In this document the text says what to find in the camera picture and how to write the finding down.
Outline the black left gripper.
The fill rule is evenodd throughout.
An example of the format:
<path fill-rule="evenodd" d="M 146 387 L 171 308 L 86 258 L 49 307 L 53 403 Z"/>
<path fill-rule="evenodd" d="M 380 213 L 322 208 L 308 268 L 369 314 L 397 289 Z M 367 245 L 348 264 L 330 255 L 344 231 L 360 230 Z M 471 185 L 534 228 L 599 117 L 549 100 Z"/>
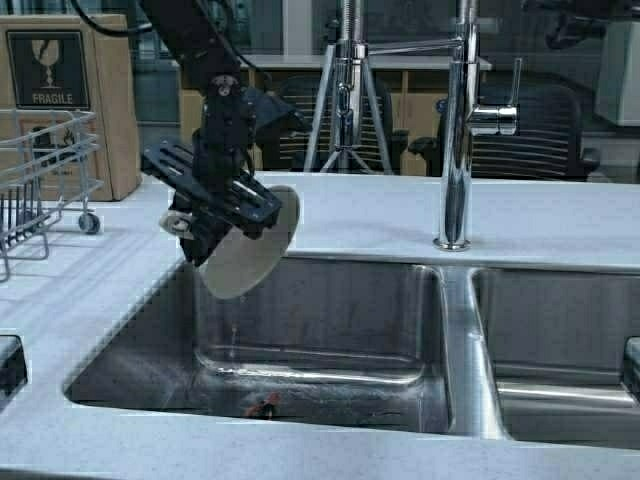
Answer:
<path fill-rule="evenodd" d="M 232 229 L 258 240 L 280 219 L 283 202 L 256 179 L 249 155 L 254 99 L 242 79 L 218 75 L 204 90 L 191 145 L 165 139 L 141 155 L 142 172 L 174 191 L 167 229 L 194 265 L 204 264 Z"/>

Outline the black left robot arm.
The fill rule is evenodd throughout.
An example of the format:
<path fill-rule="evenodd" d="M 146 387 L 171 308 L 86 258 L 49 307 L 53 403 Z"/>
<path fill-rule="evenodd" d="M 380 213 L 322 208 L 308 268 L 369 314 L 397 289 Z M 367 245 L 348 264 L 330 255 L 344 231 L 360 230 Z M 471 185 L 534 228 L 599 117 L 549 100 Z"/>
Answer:
<path fill-rule="evenodd" d="M 232 229 L 258 240 L 275 227 L 283 204 L 255 177 L 249 150 L 255 108 L 240 62 L 199 1 L 144 1 L 141 8 L 204 103 L 185 146 L 163 141 L 142 155 L 143 173 L 174 191 L 165 227 L 186 260 L 201 266 Z"/>

